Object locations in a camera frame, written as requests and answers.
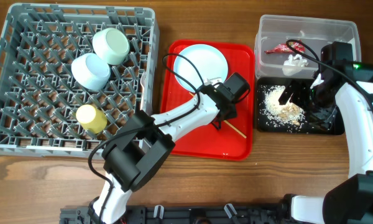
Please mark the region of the white plastic fork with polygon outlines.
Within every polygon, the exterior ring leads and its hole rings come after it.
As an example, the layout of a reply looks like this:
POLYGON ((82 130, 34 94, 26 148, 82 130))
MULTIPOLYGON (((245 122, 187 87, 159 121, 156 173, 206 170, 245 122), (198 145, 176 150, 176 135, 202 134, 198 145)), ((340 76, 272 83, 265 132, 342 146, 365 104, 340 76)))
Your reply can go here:
POLYGON ((140 79, 140 86, 142 90, 141 94, 141 101, 140 101, 140 110, 146 111, 146 104, 147 104, 147 74, 146 72, 142 73, 141 79, 140 79))

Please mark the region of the rice food waste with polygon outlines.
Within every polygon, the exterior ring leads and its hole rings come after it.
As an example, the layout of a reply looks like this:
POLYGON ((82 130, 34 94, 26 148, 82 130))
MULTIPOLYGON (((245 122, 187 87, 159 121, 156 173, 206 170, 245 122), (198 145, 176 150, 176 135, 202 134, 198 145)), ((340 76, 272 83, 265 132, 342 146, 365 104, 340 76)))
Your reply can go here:
POLYGON ((289 101, 285 105, 279 104, 279 97, 284 89, 282 85, 261 86, 264 99, 260 103, 263 108, 259 113, 268 119, 265 123, 271 127, 301 128, 305 119, 304 111, 289 101))

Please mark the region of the small light blue bowl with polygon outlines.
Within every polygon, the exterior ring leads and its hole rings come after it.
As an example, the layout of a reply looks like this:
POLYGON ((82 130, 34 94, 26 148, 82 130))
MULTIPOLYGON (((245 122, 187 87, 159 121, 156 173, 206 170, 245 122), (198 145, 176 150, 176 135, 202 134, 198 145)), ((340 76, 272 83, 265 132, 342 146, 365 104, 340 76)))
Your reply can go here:
POLYGON ((74 59, 71 73, 81 86, 89 90, 103 89, 111 75, 109 65, 94 53, 74 59))

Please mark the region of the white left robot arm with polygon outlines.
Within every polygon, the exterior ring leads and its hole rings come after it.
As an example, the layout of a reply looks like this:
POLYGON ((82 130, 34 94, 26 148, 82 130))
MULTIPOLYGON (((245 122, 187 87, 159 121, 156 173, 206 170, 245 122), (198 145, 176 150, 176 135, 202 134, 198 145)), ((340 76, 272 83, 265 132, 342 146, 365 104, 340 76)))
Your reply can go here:
POLYGON ((175 143, 196 128, 208 124, 219 128, 223 120, 235 118, 236 103, 244 92, 225 83, 202 85, 192 99, 166 113, 136 112, 120 133, 99 145, 106 173, 100 174, 88 160, 91 171, 106 182, 101 195, 90 203, 94 222, 120 220, 131 193, 153 178, 175 143))

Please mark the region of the yellow plastic cup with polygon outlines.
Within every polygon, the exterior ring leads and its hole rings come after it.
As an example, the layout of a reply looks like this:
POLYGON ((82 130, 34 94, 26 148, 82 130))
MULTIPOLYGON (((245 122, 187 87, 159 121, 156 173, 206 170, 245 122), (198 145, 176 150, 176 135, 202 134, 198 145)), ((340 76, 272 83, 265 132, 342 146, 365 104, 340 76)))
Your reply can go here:
POLYGON ((92 105, 83 105, 76 111, 76 120, 81 124, 84 130, 98 134, 107 126, 105 114, 92 105))

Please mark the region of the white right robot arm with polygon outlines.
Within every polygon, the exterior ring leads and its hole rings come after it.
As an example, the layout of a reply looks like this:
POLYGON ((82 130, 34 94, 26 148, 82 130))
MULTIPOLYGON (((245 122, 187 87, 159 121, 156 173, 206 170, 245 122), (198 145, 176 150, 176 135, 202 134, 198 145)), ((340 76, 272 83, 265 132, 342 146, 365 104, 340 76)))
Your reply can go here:
POLYGON ((324 197, 295 195, 290 216, 308 223, 373 223, 373 65, 347 60, 321 64, 309 87, 291 84, 279 98, 306 112, 336 105, 349 151, 349 178, 324 197))

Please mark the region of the red snack wrapper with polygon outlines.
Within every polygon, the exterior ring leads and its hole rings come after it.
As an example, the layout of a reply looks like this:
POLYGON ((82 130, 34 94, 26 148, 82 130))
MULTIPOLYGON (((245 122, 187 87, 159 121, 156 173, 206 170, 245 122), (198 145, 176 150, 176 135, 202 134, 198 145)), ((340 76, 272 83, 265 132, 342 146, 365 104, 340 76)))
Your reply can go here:
MULTIPOLYGON (((296 51, 299 51, 301 53, 305 52, 305 47, 298 42, 290 42, 289 46, 291 46, 291 48, 293 48, 296 51)), ((266 50, 265 53, 266 54, 285 54, 285 53, 292 54, 292 53, 294 53, 294 51, 291 48, 289 48, 287 44, 278 44, 273 49, 266 50)))

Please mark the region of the green bowl with food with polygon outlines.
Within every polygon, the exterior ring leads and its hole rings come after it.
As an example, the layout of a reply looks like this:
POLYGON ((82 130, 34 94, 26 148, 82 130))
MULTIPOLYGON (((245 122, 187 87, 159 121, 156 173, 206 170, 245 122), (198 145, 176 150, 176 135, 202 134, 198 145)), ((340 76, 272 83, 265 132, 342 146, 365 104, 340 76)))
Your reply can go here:
POLYGON ((106 28, 93 36, 95 54, 110 65, 122 64, 130 51, 125 34, 115 28, 106 28))

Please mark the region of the white tissue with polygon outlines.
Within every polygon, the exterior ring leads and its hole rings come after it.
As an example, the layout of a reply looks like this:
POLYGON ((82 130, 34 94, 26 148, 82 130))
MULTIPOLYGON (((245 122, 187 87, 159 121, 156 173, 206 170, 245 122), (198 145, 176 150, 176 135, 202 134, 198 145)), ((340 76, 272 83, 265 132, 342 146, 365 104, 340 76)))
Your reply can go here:
POLYGON ((283 63, 283 74, 287 77, 297 74, 308 65, 308 60, 299 54, 288 56, 288 59, 283 63))

